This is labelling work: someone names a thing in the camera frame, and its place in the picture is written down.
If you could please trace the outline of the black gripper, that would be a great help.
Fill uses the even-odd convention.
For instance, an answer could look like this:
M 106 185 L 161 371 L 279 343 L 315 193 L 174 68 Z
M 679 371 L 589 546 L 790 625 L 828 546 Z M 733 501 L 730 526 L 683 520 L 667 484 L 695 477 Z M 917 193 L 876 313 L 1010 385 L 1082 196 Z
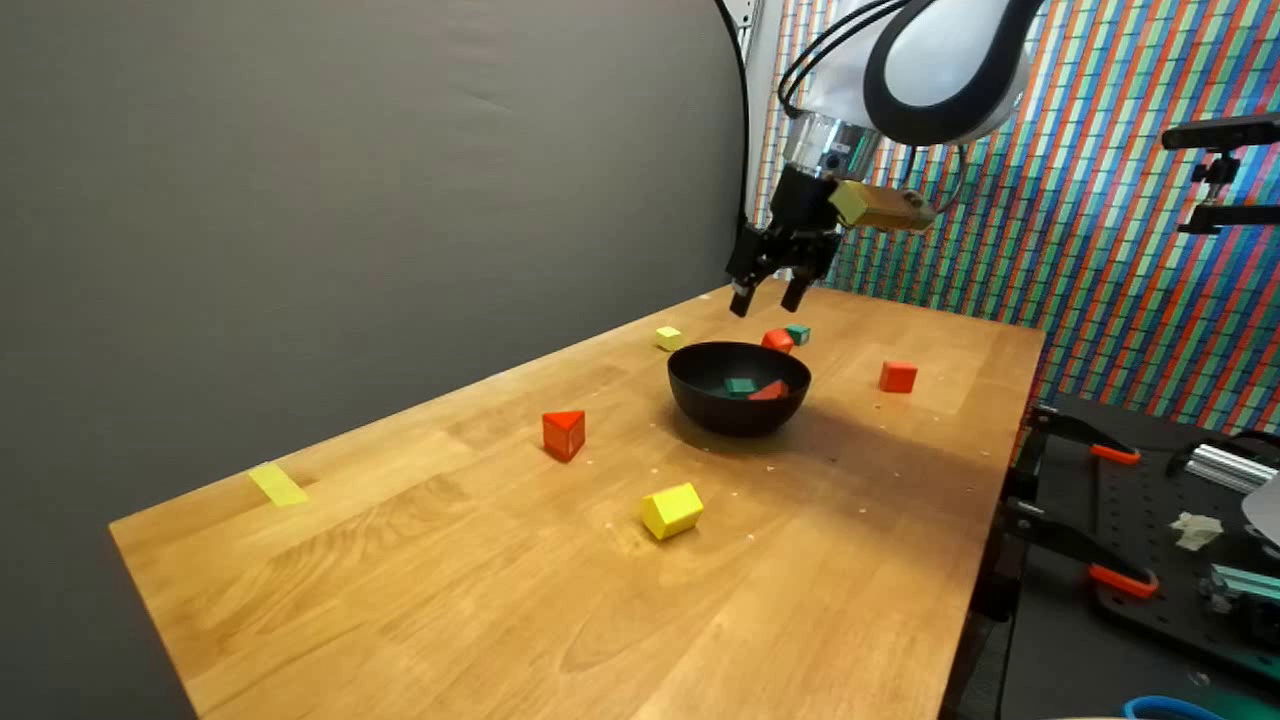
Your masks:
M 828 273 L 842 243 L 831 193 L 835 185 L 826 176 L 805 176 L 796 169 L 780 172 L 770 224 L 741 224 L 738 234 L 738 247 L 730 255 L 733 315 L 752 313 L 756 283 L 775 267 L 794 273 L 780 310 L 801 313 L 808 290 Z

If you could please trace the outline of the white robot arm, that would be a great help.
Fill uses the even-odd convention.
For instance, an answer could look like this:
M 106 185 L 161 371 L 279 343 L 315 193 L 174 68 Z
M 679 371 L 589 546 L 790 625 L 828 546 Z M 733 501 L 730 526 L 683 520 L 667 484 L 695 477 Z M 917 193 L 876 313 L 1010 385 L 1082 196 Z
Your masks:
M 828 275 L 850 219 L 835 193 L 868 172 L 881 142 L 969 146 L 1014 118 L 1045 0 L 856 0 L 775 76 L 790 119 L 770 224 L 741 219 L 730 255 L 733 313 L 790 273 L 786 310 Z

